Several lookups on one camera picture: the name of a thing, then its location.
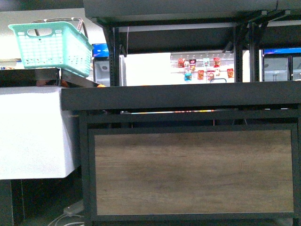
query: basket handle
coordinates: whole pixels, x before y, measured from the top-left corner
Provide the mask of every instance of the basket handle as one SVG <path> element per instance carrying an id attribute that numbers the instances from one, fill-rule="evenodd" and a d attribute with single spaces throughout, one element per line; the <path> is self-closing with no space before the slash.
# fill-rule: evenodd
<path id="1" fill-rule="evenodd" d="M 88 33 L 87 33 L 87 29 L 86 29 L 86 25 L 83 21 L 82 18 L 79 18 L 79 17 L 71 17 L 71 18 L 54 18 L 54 19 L 44 19 L 44 20 L 35 20 L 32 22 L 33 23 L 47 23 L 47 22 L 55 22 L 55 21 L 76 21 L 78 20 L 79 21 L 79 24 L 77 26 L 77 30 L 80 32 L 81 28 L 83 28 L 84 30 L 84 34 L 85 36 L 88 38 Z M 39 32 L 37 29 L 35 29 L 35 32 L 36 32 L 36 35 L 39 36 Z"/>

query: plastic basket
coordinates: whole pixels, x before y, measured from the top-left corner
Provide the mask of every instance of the plastic basket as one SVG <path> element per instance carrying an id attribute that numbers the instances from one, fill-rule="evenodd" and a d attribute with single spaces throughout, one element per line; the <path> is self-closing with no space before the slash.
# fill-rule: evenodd
<path id="1" fill-rule="evenodd" d="M 60 67 L 82 77 L 90 73 L 93 46 L 88 38 L 68 22 L 11 24 L 24 68 Z M 51 29 L 45 36 L 31 35 L 29 30 Z"/>

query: blue sign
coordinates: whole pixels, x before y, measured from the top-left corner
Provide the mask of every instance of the blue sign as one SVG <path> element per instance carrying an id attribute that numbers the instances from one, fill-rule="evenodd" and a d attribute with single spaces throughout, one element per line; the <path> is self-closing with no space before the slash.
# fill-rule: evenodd
<path id="1" fill-rule="evenodd" d="M 107 44 L 93 44 L 93 57 L 108 57 L 109 50 Z"/>
<path id="2" fill-rule="evenodd" d="M 265 49 L 264 54 L 291 54 L 301 53 L 301 48 L 271 48 Z"/>

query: wood grain panel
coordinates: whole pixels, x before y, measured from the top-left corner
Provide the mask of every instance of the wood grain panel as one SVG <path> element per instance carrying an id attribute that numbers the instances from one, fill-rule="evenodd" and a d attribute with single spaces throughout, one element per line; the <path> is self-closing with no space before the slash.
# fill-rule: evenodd
<path id="1" fill-rule="evenodd" d="M 98 215 L 293 211 L 289 130 L 96 135 Z"/>

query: white counter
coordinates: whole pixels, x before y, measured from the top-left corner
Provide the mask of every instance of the white counter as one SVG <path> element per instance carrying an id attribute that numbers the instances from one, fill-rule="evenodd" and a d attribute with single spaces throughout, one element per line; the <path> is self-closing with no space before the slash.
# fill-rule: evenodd
<path id="1" fill-rule="evenodd" d="M 0 179 L 64 178 L 80 165 L 78 117 L 61 87 L 0 88 Z"/>

